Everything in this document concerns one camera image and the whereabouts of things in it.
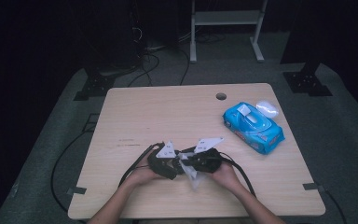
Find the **white metal stand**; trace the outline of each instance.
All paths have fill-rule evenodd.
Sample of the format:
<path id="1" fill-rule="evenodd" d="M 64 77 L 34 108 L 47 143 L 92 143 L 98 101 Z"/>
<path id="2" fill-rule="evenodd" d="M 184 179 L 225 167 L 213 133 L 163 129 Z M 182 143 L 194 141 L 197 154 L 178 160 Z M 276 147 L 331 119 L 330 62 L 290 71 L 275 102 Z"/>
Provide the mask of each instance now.
<path id="1" fill-rule="evenodd" d="M 196 26 L 197 25 L 244 25 L 255 24 L 255 35 L 250 38 L 252 47 L 255 51 L 257 61 L 264 62 L 264 57 L 258 47 L 257 40 L 260 35 L 261 25 L 266 12 L 267 1 L 263 0 L 260 10 L 248 11 L 202 11 L 196 12 L 195 0 L 192 0 L 191 13 L 191 42 L 190 42 L 190 61 L 197 62 L 196 52 Z"/>

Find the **light wood surface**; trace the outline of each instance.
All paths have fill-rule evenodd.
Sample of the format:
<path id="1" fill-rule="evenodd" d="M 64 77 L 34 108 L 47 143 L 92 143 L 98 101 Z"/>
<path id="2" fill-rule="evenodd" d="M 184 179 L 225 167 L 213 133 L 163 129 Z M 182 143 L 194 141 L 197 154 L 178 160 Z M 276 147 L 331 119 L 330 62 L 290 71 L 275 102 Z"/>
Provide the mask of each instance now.
<path id="1" fill-rule="evenodd" d="M 222 92 L 226 100 L 216 99 Z M 223 124 L 223 113 L 239 102 L 267 100 L 280 115 L 274 120 L 285 140 L 267 156 L 248 147 Z M 224 137 L 216 148 L 248 175 L 257 198 L 278 216 L 319 216 L 325 211 L 279 102 L 269 84 L 120 88 L 108 92 L 68 215 L 92 217 L 117 189 L 125 171 L 150 145 L 172 140 L 175 149 L 195 146 L 200 138 Z M 246 217 L 241 204 L 212 180 L 197 190 L 185 175 L 159 179 L 131 195 L 124 218 Z"/>

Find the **person's right hand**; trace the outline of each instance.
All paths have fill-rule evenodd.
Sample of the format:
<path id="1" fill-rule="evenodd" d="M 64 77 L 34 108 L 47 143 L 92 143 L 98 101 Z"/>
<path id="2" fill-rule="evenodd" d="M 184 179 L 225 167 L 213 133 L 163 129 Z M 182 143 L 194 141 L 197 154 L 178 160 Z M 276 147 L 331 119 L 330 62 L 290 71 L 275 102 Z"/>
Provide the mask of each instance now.
<path id="1" fill-rule="evenodd" d="M 234 190 L 238 185 L 241 186 L 241 182 L 235 174 L 234 168 L 227 162 L 222 162 L 219 169 L 212 174 L 208 174 L 208 176 L 228 190 Z"/>

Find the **blue package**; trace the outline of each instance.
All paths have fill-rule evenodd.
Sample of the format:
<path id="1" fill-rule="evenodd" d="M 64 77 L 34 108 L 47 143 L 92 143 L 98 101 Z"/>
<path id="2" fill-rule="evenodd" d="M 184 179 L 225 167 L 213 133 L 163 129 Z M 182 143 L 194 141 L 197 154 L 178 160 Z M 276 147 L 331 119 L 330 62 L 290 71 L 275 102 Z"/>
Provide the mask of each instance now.
<path id="1" fill-rule="evenodd" d="M 261 154 L 269 154 L 284 140 L 282 128 L 247 103 L 229 108 L 223 119 L 232 132 Z"/>

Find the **gray carpet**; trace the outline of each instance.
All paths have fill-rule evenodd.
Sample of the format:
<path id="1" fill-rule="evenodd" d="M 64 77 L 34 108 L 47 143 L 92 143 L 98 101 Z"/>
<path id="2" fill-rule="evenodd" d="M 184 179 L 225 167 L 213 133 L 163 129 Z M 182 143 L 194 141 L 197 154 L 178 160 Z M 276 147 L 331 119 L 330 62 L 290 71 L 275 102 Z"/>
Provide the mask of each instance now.
<path id="1" fill-rule="evenodd" d="M 358 104 L 339 76 L 321 65 L 317 77 L 333 96 L 309 97 L 292 93 L 282 72 L 298 71 L 303 64 L 280 64 L 287 33 L 261 34 L 260 48 L 266 60 L 258 63 L 248 34 L 226 35 L 217 43 L 197 45 L 198 62 L 189 66 L 183 85 L 267 82 L 275 91 L 282 110 L 315 181 L 322 184 L 341 206 L 348 223 L 358 223 Z M 185 52 L 189 45 L 180 46 Z M 154 53 L 159 65 L 149 73 L 153 86 L 179 85 L 186 70 L 183 52 L 166 49 Z M 145 57 L 145 69 L 156 59 Z M 136 76 L 119 77 L 115 87 L 126 87 Z M 55 105 L 43 131 L 24 164 L 12 192 L 0 210 L 0 223 L 77 223 L 54 201 L 50 176 L 62 151 L 79 134 L 91 113 L 99 113 L 103 97 L 73 101 L 87 75 L 74 74 Z M 132 86 L 148 86 L 146 76 Z M 64 207 L 76 186 L 92 133 L 84 133 L 65 152 L 56 167 L 54 188 Z M 320 217 L 284 217 L 288 223 L 343 223 L 333 201 L 321 193 L 326 213 Z"/>

